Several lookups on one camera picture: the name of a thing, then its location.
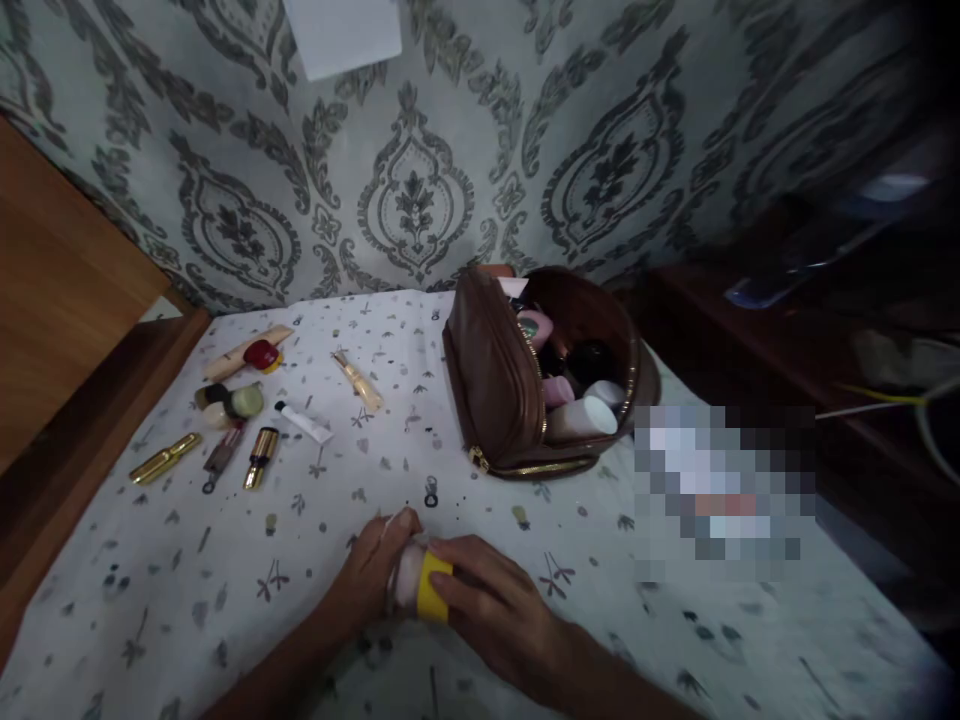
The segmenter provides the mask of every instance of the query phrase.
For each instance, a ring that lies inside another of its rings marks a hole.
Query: yellow lid
[[[453,575],[453,565],[444,562],[427,550],[423,555],[423,568],[420,570],[420,588],[417,590],[417,617],[421,620],[433,620],[444,625],[450,615],[450,608],[437,595],[430,584],[430,573],[442,572]]]
[[[265,368],[264,368],[263,370],[261,370],[260,372],[262,372],[264,375],[269,375],[269,374],[272,373],[274,370],[276,370],[278,367],[280,367],[280,363],[282,363],[282,362],[283,362],[283,353],[282,353],[282,352],[278,352],[278,353],[277,353],[277,359],[274,360],[270,365],[268,365],[267,367],[265,367]]]

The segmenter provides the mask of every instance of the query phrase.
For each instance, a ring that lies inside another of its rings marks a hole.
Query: gold lipstick tube
[[[280,442],[280,433],[276,428],[260,428],[257,433],[257,439],[253,443],[253,451],[250,453],[250,468],[247,470],[247,476],[243,479],[244,490],[256,490],[260,487],[260,481],[263,480],[263,471],[273,457],[277,449],[277,443]]]
[[[145,463],[131,470],[128,477],[137,485],[148,485],[180,462],[180,458],[199,445],[202,439],[200,433],[184,435],[170,447],[164,448]]]

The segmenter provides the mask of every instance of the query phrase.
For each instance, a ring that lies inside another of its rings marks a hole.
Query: person's left hand
[[[390,573],[407,541],[420,532],[420,518],[410,508],[393,518],[373,518],[354,542],[318,612],[350,636],[380,617],[386,607]]]

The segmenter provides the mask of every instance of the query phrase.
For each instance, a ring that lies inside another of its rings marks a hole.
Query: damask wallpaper
[[[397,0],[308,83],[280,0],[0,0],[0,109],[216,312],[721,240],[914,105],[890,0]]]

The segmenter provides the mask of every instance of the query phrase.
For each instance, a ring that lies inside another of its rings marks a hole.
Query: table
[[[947,681],[908,622],[812,523],[791,580],[639,582],[645,519],[629,437],[573,478],[478,475],[444,369],[452,300],[402,291],[216,319],[41,584],[0,678],[0,715],[199,715],[317,603],[363,524],[406,504],[431,534],[489,539],[556,612],[708,716],[916,716],[931,686]],[[268,405],[306,407],[335,436],[321,449],[265,410],[204,495],[201,466],[217,433],[193,405],[202,368],[277,323],[296,330],[284,365],[266,376],[246,369],[228,386],[261,379]],[[385,410],[363,410],[330,358],[338,347],[373,379]],[[702,404],[662,375],[664,404]],[[283,433],[278,454],[262,488],[245,492],[243,455],[268,424]],[[202,449],[147,487],[130,484],[130,469],[188,431],[204,434]],[[428,509],[433,484],[439,503]],[[315,717],[553,715],[447,628],[414,622],[371,628],[317,678],[316,695]]]

